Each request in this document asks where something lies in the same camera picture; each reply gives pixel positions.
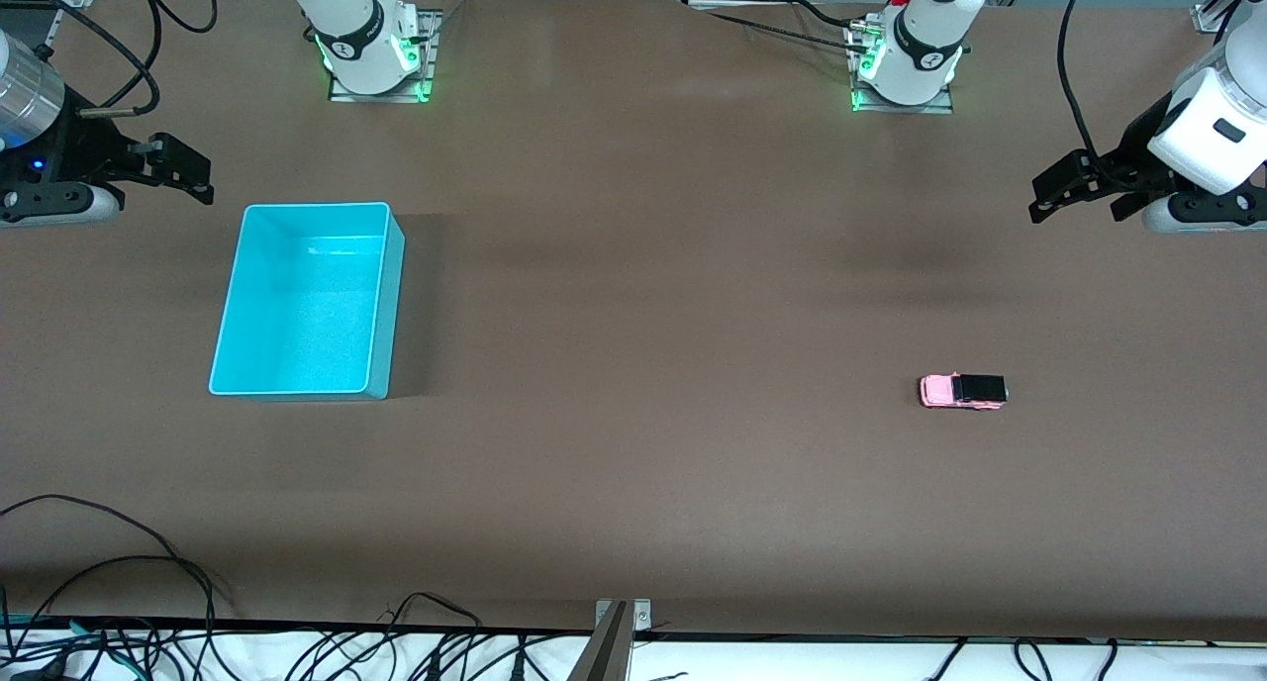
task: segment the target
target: green led light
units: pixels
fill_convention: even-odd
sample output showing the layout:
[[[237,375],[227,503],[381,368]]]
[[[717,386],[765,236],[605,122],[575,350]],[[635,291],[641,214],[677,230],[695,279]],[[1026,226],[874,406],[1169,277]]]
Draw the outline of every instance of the green led light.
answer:
[[[405,55],[404,49],[400,47],[402,43],[408,44],[404,41],[392,41],[393,49],[397,51],[397,58],[400,62],[400,67],[405,72],[412,72],[416,67],[418,67],[418,53],[409,51],[409,53]]]
[[[321,44],[321,41],[317,41],[317,49],[321,51],[321,63],[322,63],[322,66],[326,67],[327,72],[333,72],[334,68],[329,66],[329,55],[326,52],[326,46]]]

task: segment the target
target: table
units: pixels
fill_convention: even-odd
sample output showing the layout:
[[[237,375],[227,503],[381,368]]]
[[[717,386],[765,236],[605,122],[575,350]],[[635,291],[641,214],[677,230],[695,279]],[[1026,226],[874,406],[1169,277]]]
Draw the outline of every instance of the table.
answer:
[[[142,49],[142,5],[91,14]],[[220,9],[167,30],[161,107],[120,123],[207,153],[217,204],[131,188],[109,227],[0,233],[6,501],[141,517],[232,586],[226,616],[371,621],[426,588],[538,626],[627,595],[666,629],[1267,632],[1267,240],[1029,223],[1077,145],[1058,13],[986,10],[934,118],[851,113],[830,48],[669,0],[469,0],[431,104],[329,104],[293,0]],[[68,84],[125,79],[62,30]],[[1078,13],[1101,147],[1205,44],[1182,11]],[[374,199],[408,238],[393,397],[209,396],[241,211]],[[955,369],[1012,403],[921,408]],[[157,552],[56,503],[0,535],[19,609]],[[144,566],[57,609],[200,614]]]

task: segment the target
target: pink toy car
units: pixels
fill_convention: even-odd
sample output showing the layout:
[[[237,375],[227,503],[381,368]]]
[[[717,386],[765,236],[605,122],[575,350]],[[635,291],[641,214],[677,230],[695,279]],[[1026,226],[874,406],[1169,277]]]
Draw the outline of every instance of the pink toy car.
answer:
[[[1007,403],[1007,387],[992,374],[929,374],[920,379],[920,402],[929,408],[991,411]]]

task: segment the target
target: blue plastic bin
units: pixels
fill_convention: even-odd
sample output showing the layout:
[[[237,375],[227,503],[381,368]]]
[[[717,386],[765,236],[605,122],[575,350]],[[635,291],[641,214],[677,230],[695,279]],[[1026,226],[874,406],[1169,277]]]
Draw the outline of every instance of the blue plastic bin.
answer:
[[[385,398],[403,261],[385,203],[247,207],[208,388],[261,401]]]

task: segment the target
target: metal bracket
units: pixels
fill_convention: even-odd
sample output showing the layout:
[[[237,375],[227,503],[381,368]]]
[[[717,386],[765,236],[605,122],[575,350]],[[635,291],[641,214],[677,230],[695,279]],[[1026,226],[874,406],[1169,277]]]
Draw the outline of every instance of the metal bracket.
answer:
[[[612,602],[618,600],[598,600],[594,605],[594,626],[598,626],[603,621],[603,616],[607,610],[612,606]],[[646,632],[651,628],[651,600],[630,600],[634,602],[634,630]]]
[[[1199,33],[1218,33],[1223,16],[1232,10],[1235,0],[1205,0],[1200,5],[1192,6],[1192,27]]]
[[[440,53],[440,27],[443,24],[443,11],[422,10],[417,11],[417,30],[413,32],[422,38],[422,42],[409,46],[405,49],[418,51],[418,68],[393,89],[376,94],[362,95],[350,91],[333,76],[329,80],[331,101],[362,101],[362,103],[388,103],[388,104],[417,104],[431,101],[431,86],[436,77],[436,58]]]

